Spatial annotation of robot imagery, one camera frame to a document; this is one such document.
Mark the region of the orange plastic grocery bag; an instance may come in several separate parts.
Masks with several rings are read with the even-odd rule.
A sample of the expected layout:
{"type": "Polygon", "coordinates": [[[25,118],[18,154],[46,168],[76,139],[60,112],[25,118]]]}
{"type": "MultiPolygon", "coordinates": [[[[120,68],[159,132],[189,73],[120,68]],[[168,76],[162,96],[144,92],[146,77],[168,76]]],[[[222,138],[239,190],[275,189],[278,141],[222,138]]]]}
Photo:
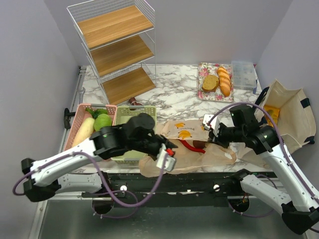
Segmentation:
{"type": "Polygon", "coordinates": [[[166,123],[158,123],[155,133],[165,136],[178,146],[173,149],[176,164],[170,174],[185,174],[205,167],[232,165],[237,159],[232,149],[208,142],[208,131],[204,130],[199,119],[168,120],[166,123]],[[187,141],[191,146],[194,140],[205,141],[205,153],[188,150],[180,140],[187,141]]]}

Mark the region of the red chili pepper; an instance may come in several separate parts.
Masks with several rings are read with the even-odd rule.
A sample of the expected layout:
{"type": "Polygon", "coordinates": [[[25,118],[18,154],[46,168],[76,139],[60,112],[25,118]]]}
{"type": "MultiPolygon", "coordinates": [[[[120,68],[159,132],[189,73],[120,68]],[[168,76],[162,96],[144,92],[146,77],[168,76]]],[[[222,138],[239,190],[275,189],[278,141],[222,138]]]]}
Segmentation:
{"type": "Polygon", "coordinates": [[[205,150],[204,149],[201,149],[201,148],[195,148],[193,146],[191,146],[187,141],[185,140],[180,140],[181,144],[187,148],[188,150],[190,151],[193,151],[193,152],[198,152],[198,153],[205,153],[205,150]]]}

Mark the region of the green vegetable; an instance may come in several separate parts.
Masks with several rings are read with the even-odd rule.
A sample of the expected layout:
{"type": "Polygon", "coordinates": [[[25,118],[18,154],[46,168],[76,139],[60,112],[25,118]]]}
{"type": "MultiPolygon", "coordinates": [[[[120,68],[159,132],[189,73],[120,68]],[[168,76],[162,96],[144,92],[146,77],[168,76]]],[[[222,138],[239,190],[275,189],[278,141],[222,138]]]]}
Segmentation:
{"type": "Polygon", "coordinates": [[[99,131],[101,128],[106,126],[112,126],[113,120],[112,118],[107,114],[100,114],[95,119],[95,122],[93,124],[94,130],[99,131]]]}

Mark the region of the orange baguette bread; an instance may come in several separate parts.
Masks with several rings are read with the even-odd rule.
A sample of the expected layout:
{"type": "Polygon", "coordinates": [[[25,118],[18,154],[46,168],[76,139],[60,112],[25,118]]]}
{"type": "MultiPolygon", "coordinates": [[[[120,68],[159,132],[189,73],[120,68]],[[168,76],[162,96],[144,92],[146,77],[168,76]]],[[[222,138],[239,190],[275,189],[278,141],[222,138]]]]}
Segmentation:
{"type": "Polygon", "coordinates": [[[225,97],[230,96],[231,93],[231,81],[230,81],[230,76],[227,73],[226,69],[223,67],[219,67],[217,69],[217,74],[219,77],[219,86],[221,89],[222,94],[225,97]]]}

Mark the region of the white daikon radish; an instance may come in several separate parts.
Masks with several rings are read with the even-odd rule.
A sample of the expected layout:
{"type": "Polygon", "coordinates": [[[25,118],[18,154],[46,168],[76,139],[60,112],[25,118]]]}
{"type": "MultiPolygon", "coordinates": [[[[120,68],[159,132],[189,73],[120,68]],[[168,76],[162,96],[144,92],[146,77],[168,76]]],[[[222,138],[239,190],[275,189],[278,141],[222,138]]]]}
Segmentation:
{"type": "Polygon", "coordinates": [[[88,112],[91,116],[86,118],[79,127],[73,139],[72,147],[77,146],[93,133],[93,131],[95,130],[94,122],[99,115],[108,114],[108,111],[106,109],[93,110],[92,108],[86,108],[85,111],[88,112]]]}

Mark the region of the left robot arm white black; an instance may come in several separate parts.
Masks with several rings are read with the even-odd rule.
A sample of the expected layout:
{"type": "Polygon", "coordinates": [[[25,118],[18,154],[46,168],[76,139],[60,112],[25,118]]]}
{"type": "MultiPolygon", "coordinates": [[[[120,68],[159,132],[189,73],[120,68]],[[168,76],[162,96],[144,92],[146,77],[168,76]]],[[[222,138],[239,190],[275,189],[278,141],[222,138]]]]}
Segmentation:
{"type": "Polygon", "coordinates": [[[154,119],[140,113],[126,123],[106,126],[94,132],[77,146],[43,160],[26,158],[21,161],[24,176],[23,193],[32,202],[45,201],[64,192],[88,192],[100,197],[108,194],[117,203],[108,177],[98,162],[124,155],[134,150],[154,157],[160,174],[172,171],[177,145],[163,135],[155,134],[154,119]]]}

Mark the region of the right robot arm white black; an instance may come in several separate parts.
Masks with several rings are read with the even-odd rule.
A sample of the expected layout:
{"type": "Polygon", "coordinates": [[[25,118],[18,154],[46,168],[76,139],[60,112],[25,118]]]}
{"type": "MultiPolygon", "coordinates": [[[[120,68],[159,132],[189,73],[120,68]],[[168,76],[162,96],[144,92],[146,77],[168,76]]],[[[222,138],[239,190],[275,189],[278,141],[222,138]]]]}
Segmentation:
{"type": "Polygon", "coordinates": [[[251,172],[243,169],[229,183],[235,195],[251,194],[281,215],[285,225],[294,233],[302,235],[319,221],[319,191],[308,180],[290,155],[278,127],[260,126],[255,110],[257,104],[238,102],[222,108],[229,109],[233,127],[220,123],[217,114],[204,118],[202,124],[209,131],[210,139],[223,147],[231,142],[244,143],[260,156],[276,174],[286,192],[264,183],[251,172]]]}

